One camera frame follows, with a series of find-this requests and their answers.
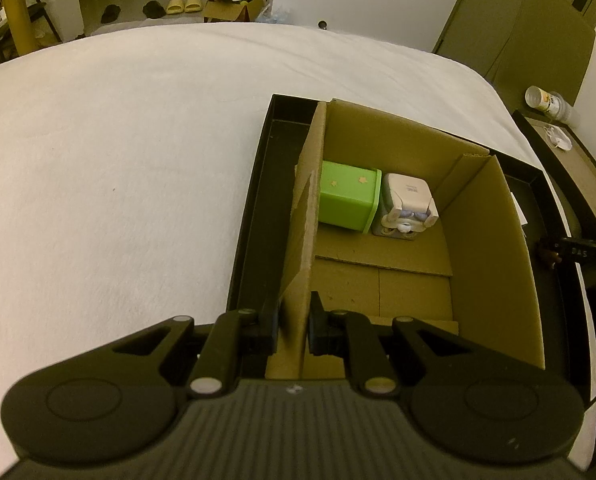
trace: black tray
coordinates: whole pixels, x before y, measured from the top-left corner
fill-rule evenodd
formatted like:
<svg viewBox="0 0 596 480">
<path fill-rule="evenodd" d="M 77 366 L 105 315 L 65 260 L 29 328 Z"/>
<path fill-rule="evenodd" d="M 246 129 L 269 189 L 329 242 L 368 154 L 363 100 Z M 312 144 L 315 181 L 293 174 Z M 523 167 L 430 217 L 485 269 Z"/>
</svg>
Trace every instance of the black tray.
<svg viewBox="0 0 596 480">
<path fill-rule="evenodd" d="M 289 230 L 294 167 L 317 101 L 273 95 L 255 156 L 245 203 L 227 309 L 274 312 Z M 545 236 L 566 236 L 542 170 L 489 148 L 527 218 L 524 226 L 540 303 L 546 369 L 564 377 L 590 403 L 591 361 L 583 291 L 575 264 L 548 270 L 534 256 Z M 261 376 L 265 361 L 247 364 Z"/>
</svg>

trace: white blanket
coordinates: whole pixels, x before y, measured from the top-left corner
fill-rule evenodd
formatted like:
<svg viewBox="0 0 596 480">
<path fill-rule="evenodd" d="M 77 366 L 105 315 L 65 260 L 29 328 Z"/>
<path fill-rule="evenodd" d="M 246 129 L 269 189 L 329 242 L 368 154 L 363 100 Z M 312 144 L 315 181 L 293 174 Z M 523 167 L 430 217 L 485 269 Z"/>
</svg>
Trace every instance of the white blanket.
<svg viewBox="0 0 596 480">
<path fill-rule="evenodd" d="M 224 311 L 274 93 L 378 108 L 540 167 L 478 74 L 357 36 L 168 25 L 0 65 L 0 400 L 37 368 Z M 0 472 L 14 458 L 0 425 Z"/>
</svg>

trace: slipper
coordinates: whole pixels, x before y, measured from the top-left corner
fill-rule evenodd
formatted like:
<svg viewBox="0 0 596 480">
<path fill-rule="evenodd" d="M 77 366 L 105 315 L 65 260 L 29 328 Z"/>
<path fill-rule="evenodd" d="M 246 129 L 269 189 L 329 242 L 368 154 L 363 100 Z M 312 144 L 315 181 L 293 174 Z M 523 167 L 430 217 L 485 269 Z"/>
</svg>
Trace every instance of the slipper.
<svg viewBox="0 0 596 480">
<path fill-rule="evenodd" d="M 151 20 L 157 20 L 166 14 L 165 9 L 163 9 L 156 0 L 147 2 L 145 6 L 142 7 L 142 13 Z"/>
<path fill-rule="evenodd" d="M 182 0 L 171 0 L 167 6 L 167 14 L 180 14 L 184 10 L 185 4 L 182 3 Z"/>
<path fill-rule="evenodd" d="M 102 17 L 100 18 L 100 23 L 111 23 L 118 19 L 118 15 L 120 14 L 120 7 L 117 5 L 111 4 L 105 7 L 105 12 L 102 13 Z"/>
<path fill-rule="evenodd" d="M 201 0 L 187 0 L 185 4 L 185 12 L 198 12 L 203 10 L 203 3 Z"/>
</svg>

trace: black slipper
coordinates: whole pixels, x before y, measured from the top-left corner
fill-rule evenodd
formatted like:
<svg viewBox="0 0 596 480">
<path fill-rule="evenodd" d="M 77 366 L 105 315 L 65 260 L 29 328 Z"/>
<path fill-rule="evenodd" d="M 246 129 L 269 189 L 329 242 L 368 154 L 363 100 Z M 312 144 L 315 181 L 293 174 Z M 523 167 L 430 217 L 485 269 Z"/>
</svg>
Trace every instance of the black slipper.
<svg viewBox="0 0 596 480">
<path fill-rule="evenodd" d="M 120 14 L 120 7 L 117 5 L 108 5 L 105 9 L 105 12 L 102 13 L 102 18 L 100 18 L 100 23 L 111 23 L 118 19 L 118 15 Z"/>
<path fill-rule="evenodd" d="M 165 9 L 156 0 L 147 2 L 145 6 L 142 7 L 142 12 L 151 20 L 157 20 L 166 14 Z"/>
</svg>

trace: chair leg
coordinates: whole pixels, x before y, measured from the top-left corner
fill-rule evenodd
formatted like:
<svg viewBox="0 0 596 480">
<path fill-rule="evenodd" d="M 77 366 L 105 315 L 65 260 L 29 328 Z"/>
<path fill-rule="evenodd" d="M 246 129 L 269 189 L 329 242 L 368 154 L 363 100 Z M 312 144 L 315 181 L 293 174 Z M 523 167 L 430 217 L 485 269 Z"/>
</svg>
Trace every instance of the chair leg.
<svg viewBox="0 0 596 480">
<path fill-rule="evenodd" d="M 60 39 L 60 36 L 58 36 L 58 31 L 54 27 L 54 24 L 52 23 L 52 20 L 49 17 L 49 14 L 47 14 L 47 11 L 45 9 L 43 9 L 43 16 L 44 16 L 44 19 L 47 20 L 47 24 L 49 25 L 49 28 L 52 30 L 52 33 L 56 37 L 56 40 L 58 40 L 60 43 L 62 43 L 62 40 Z"/>
</svg>

